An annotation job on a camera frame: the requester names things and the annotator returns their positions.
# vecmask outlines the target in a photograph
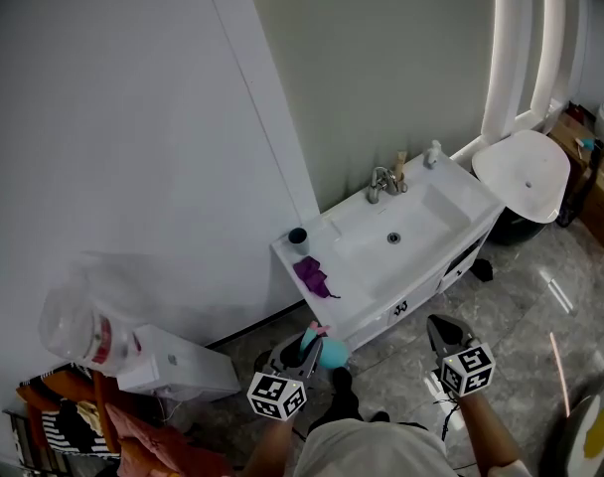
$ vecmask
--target faucet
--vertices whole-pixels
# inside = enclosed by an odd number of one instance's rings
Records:
[[[387,191],[389,194],[396,196],[405,193],[407,190],[408,186],[405,182],[397,181],[394,173],[383,166],[377,166],[373,168],[367,198],[369,202],[375,204],[379,201],[379,191]]]

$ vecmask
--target white box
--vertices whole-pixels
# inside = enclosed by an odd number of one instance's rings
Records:
[[[177,401],[211,401],[240,391],[231,359],[145,325],[136,329],[141,364],[116,380],[122,391]]]

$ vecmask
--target white wall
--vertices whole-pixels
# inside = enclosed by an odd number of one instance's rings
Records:
[[[298,300],[268,247],[298,224],[212,0],[0,0],[0,410],[57,361],[71,260],[208,343]]]
[[[254,0],[321,210],[481,132],[494,0]]]
[[[577,101],[594,114],[604,98],[604,0],[589,4],[589,30]]]

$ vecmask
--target white sink vanity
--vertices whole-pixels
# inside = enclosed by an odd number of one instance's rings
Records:
[[[287,236],[273,248],[330,334],[356,350],[454,283],[472,265],[503,203],[441,154],[403,166],[407,192],[363,189],[304,225],[309,255],[341,298],[321,298],[293,270],[300,255]]]

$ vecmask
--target pink cloth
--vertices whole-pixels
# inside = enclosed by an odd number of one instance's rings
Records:
[[[116,428],[119,438],[136,438],[152,452],[165,466],[172,468],[181,477],[223,477],[233,475],[227,460],[209,450],[188,445],[187,438],[174,427],[160,429],[128,415],[112,404],[106,409]],[[145,466],[124,453],[117,472],[119,477],[155,477]]]

